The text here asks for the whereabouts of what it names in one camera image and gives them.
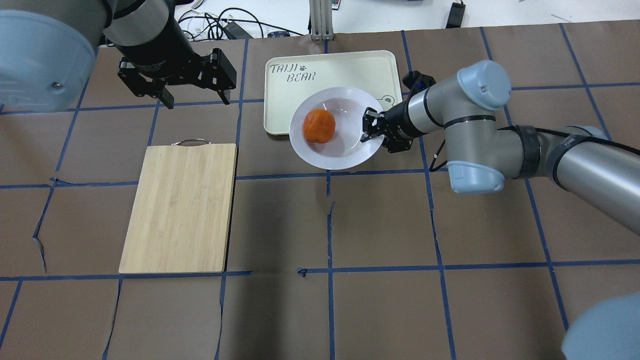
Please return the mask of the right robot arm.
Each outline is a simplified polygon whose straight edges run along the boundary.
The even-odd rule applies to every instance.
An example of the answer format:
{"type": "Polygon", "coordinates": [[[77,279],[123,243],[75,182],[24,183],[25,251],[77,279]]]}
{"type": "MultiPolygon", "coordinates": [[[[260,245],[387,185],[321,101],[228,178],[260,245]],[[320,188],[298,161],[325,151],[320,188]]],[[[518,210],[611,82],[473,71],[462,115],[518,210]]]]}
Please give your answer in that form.
{"type": "Polygon", "coordinates": [[[502,191],[507,179],[546,177],[635,234],[640,221],[639,150],[607,139],[593,126],[500,128],[495,113],[510,100],[505,69],[492,60],[461,68],[436,82],[412,71],[410,94],[386,111],[368,107],[361,142],[381,138],[389,153],[443,130],[451,189],[458,194],[502,191]]]}

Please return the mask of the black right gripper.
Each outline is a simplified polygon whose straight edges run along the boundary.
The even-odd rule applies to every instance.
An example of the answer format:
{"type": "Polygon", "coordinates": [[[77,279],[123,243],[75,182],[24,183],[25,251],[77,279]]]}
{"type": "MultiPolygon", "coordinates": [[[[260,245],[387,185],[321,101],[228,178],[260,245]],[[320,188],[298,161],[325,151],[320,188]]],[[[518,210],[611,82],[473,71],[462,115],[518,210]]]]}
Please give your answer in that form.
{"type": "Polygon", "coordinates": [[[362,116],[363,134],[361,143],[371,141],[378,137],[384,137],[382,146],[391,153],[409,151],[413,145],[413,137],[410,136],[407,105],[400,103],[387,111],[377,111],[367,107],[362,116]]]}

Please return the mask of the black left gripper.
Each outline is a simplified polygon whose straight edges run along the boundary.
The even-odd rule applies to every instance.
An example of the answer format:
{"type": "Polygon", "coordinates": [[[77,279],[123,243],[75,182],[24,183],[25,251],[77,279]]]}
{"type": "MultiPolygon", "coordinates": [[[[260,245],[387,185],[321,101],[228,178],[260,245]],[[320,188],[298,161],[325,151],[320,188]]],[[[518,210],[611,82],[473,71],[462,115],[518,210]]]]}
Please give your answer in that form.
{"type": "Polygon", "coordinates": [[[169,74],[151,75],[135,68],[122,57],[118,77],[137,97],[157,98],[167,109],[174,109],[174,96],[167,89],[171,85],[194,85],[215,91],[224,105],[230,105],[231,91],[237,88],[237,70],[221,48],[213,48],[208,55],[195,53],[169,74]]]}

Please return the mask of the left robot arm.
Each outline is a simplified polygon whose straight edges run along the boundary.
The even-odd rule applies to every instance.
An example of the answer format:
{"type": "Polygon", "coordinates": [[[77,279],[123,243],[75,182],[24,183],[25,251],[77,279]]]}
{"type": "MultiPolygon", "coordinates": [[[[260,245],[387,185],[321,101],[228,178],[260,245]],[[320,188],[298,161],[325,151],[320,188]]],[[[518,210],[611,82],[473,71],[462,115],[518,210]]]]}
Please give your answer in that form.
{"type": "Polygon", "coordinates": [[[137,97],[174,107],[172,85],[214,91],[226,105],[237,70],[220,48],[194,51],[175,18],[183,0],[3,0],[0,98],[34,112],[69,109],[102,38],[122,54],[118,77],[137,97]]]}

